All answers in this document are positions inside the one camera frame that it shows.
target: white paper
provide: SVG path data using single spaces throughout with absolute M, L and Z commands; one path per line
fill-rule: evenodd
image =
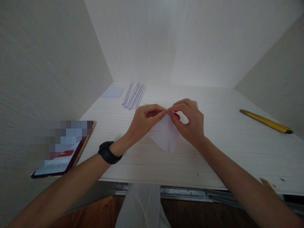
M 123 93 L 124 87 L 108 87 L 101 95 L 102 98 L 119 98 Z
M 141 84 L 139 84 L 138 87 L 136 88 L 136 90 L 134 91 L 133 97 L 132 97 L 130 103 L 128 104 L 128 109 L 129 110 L 131 110 L 131 107 L 132 107 L 132 105 L 134 103 L 134 100 L 135 100 L 135 98 L 137 96 L 137 93 L 138 93 L 138 91 L 139 91 L 140 88 L 141 88 Z
M 150 132 L 155 132 L 150 138 L 166 153 L 173 154 L 177 144 L 177 138 L 179 131 L 172 123 L 172 120 L 168 114 L 166 114 L 160 122 L 155 124 Z
M 124 105 L 124 108 L 127 108 L 127 107 L 129 106 L 129 104 L 130 104 L 130 102 L 131 102 L 131 100 L 132 100 L 132 98 L 133 98 L 133 96 L 134 96 L 134 93 L 136 92 L 136 90 L 137 90 L 137 88 L 139 87 L 139 85 L 140 85 L 140 83 L 137 83 L 137 84 L 136 84 L 135 88 L 133 89 L 132 94 L 131 94 L 131 95 L 129 96 L 129 98 L 128 98 L 127 103 Z
M 133 101 L 133 104 L 132 104 L 131 107 L 129 108 L 129 111 L 131 110 L 131 108 L 132 108 L 132 109 L 134 108 L 134 106 L 135 106 L 135 104 L 137 103 L 137 100 L 138 100 L 138 98 L 139 98 L 139 96 L 140 96 L 140 93 L 141 93 L 141 91 L 142 91 L 142 89 L 143 89 L 144 86 L 145 86 L 145 84 L 142 84 L 142 85 L 140 86 L 140 88 L 139 88 L 139 90 L 138 90 L 138 92 L 137 92 L 137 95 L 136 95 L 136 97 L 135 97 L 135 99 L 134 99 L 134 101 Z
M 142 93 L 141 93 L 141 95 L 140 95 L 140 98 L 139 98 L 139 101 L 138 101 L 138 103 L 137 103 L 136 109 L 138 108 L 140 102 L 142 101 L 142 97 L 143 97 L 143 94 L 144 94 L 145 91 L 146 91 L 146 88 L 147 88 L 147 87 L 145 86 L 145 88 L 143 89 L 143 91 L 142 91 Z
M 126 97 L 124 98 L 122 106 L 124 106 L 127 103 L 128 97 L 129 97 L 129 95 L 131 93 L 132 86 L 133 86 L 133 82 L 130 83 L 129 89 L 128 89 L 127 93 L 126 93 Z

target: phone screen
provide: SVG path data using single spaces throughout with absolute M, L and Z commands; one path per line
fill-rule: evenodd
M 85 138 L 80 142 L 73 145 L 71 148 L 39 168 L 35 171 L 31 177 L 38 178 L 38 177 L 46 177 L 46 176 L 57 176 L 63 175 L 66 173 L 70 167 L 73 165 L 75 158 L 84 142 Z

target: wooden floor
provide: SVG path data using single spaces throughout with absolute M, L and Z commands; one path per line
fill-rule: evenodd
M 114 227 L 124 196 L 110 196 L 63 216 L 51 228 Z M 171 227 L 258 227 L 243 210 L 217 203 L 161 199 Z

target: hand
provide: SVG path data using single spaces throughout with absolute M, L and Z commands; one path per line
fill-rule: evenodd
M 166 113 L 167 111 L 158 104 L 138 107 L 126 133 L 128 138 L 132 141 L 132 144 L 135 144 L 144 137 Z
M 188 98 L 180 100 L 174 103 L 167 111 L 181 135 L 194 147 L 198 148 L 199 145 L 205 141 L 204 115 L 199 111 L 196 101 L 192 101 Z M 188 118 L 189 122 L 187 124 L 183 124 L 178 120 L 176 115 L 171 113 L 177 111 L 182 111 Z

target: white desk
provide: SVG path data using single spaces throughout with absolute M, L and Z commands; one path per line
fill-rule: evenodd
M 101 143 L 115 141 L 127 131 L 135 112 L 121 105 L 128 85 L 113 82 L 111 86 L 125 87 L 120 99 L 99 98 L 81 118 L 96 120 L 97 125 L 79 163 L 96 154 Z M 205 135 L 218 148 L 281 193 L 304 195 L 304 141 L 240 113 L 240 109 L 245 109 L 274 120 L 239 92 L 228 88 L 146 85 L 141 105 L 156 103 L 168 108 L 183 98 L 196 100 L 205 115 Z M 100 180 L 226 190 L 204 158 L 181 135 L 174 154 L 166 154 L 146 135 Z

